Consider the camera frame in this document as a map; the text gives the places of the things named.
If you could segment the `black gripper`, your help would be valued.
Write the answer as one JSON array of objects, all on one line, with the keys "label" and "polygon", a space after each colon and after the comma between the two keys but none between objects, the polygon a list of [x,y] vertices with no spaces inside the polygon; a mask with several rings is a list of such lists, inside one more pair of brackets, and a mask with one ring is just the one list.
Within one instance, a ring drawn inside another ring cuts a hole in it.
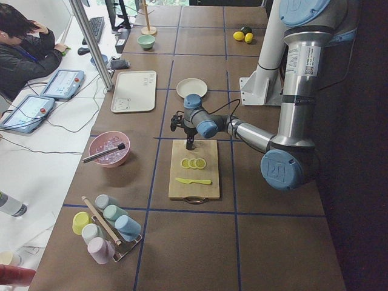
[{"label": "black gripper", "polygon": [[187,135],[186,150],[193,150],[193,142],[196,135],[196,128],[189,127],[188,125],[186,125],[185,120],[182,120],[181,127],[184,129],[184,132]]}]

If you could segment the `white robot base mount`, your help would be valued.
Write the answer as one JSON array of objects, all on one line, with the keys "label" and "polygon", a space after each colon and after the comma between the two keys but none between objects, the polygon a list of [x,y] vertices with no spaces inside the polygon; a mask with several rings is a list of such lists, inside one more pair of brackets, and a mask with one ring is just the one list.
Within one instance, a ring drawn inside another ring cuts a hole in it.
[{"label": "white robot base mount", "polygon": [[286,44],[286,26],[279,17],[280,1],[273,1],[259,54],[256,70],[248,78],[240,78],[241,100],[244,105],[281,104],[279,68]]}]

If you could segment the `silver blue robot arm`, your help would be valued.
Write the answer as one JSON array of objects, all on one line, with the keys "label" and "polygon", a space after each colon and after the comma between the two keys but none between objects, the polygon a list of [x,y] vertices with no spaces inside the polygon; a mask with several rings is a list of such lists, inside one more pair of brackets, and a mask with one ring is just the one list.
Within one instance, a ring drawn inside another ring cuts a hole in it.
[{"label": "silver blue robot arm", "polygon": [[318,173],[319,161],[310,126],[324,65],[324,51],[354,40],[359,1],[274,1],[256,70],[240,79],[245,105],[278,105],[275,134],[236,116],[215,115],[191,93],[182,115],[174,115],[171,129],[182,128],[186,147],[195,135],[209,139],[226,132],[262,152],[261,174],[274,189],[292,190]]}]

